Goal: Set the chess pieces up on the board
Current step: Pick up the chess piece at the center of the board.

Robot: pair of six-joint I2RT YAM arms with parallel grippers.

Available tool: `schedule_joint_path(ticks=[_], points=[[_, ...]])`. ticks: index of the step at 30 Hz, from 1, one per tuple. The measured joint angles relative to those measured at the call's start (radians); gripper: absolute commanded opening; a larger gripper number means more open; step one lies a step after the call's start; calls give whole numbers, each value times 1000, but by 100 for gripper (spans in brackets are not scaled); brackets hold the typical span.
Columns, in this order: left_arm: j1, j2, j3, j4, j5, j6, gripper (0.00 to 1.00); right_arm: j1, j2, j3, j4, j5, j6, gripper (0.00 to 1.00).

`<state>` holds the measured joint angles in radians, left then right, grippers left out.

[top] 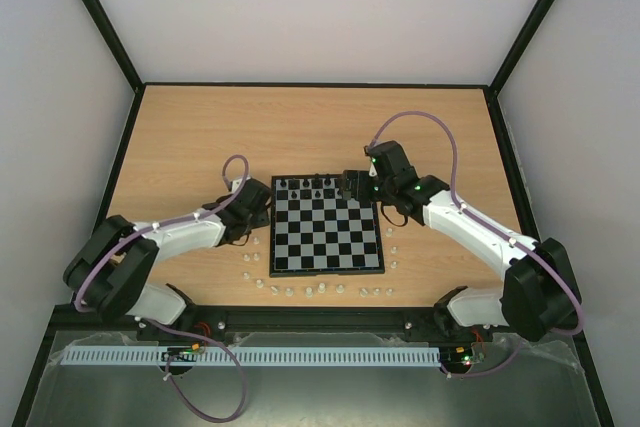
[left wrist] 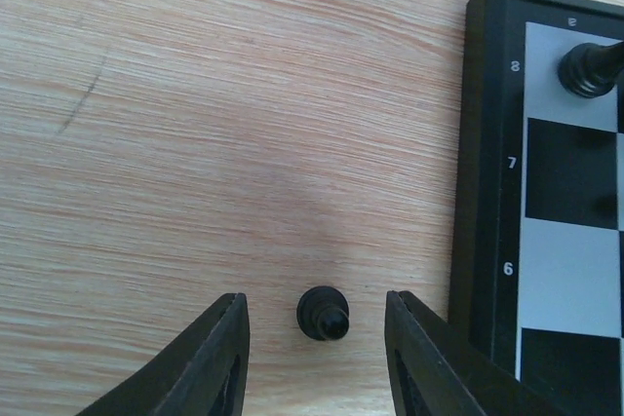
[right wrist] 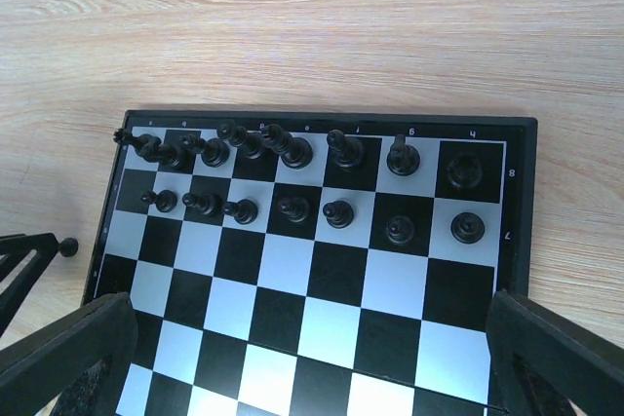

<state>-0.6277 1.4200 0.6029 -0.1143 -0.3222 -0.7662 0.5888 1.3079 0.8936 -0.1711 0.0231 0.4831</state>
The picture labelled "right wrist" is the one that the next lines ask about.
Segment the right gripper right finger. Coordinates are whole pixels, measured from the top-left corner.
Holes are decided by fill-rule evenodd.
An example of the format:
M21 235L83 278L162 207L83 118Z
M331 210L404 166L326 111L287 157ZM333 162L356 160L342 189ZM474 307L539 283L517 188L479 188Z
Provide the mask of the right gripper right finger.
M623 349L527 297L494 294L487 343L510 415L623 413Z

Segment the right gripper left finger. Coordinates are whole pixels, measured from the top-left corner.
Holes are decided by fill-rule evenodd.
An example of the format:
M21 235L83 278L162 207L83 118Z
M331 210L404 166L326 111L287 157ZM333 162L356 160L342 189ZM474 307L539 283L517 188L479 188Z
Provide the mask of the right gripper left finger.
M136 343L129 294L103 295L1 351L1 413L113 415Z

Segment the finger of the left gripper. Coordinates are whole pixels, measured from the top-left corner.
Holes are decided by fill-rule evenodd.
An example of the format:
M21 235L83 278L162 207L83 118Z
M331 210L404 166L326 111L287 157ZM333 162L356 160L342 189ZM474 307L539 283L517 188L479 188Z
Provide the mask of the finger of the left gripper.
M59 253L59 242L53 233L1 237L1 281L4 281L30 253L33 256L1 292L2 333L8 328L31 288Z

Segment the black rook piece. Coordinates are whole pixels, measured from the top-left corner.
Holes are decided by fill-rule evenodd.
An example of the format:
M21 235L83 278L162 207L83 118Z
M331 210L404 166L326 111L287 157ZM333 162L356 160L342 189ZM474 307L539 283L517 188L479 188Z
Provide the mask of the black rook piece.
M113 141L120 146L132 147L137 154L140 153L142 148L147 143L147 139L144 136L134 136L130 131L120 128L113 134Z

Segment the black knight piece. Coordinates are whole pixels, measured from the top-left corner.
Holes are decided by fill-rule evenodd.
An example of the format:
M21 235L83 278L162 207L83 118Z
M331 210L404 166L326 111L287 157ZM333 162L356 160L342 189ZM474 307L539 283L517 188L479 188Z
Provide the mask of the black knight piece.
M134 143L136 153L147 163L158 163L172 170L181 170L189 153L180 145L165 143L160 137L142 134Z

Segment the black bishop piece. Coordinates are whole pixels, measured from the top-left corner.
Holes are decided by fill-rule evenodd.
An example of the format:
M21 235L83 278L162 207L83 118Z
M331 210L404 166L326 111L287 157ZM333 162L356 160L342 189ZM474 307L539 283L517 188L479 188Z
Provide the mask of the black bishop piece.
M218 137L205 140L194 134L185 134L179 138L179 141L183 148L199 155L202 162L210 168L222 166L230 156L229 147Z

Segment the black king piece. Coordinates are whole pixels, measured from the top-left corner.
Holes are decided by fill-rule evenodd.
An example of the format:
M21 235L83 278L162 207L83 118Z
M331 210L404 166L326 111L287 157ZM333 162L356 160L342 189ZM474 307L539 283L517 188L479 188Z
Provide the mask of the black king piece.
M265 153L259 132L249 132L233 120L224 120L217 126L217 136L235 147L243 158L255 160Z

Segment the black queen piece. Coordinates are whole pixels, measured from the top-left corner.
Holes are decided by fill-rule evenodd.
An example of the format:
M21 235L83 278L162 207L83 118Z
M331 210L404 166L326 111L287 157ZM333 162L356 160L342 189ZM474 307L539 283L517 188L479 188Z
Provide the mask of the black queen piece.
M260 135L262 144L276 153L287 168L300 170L311 163L313 149L305 138L294 137L277 124L263 127Z

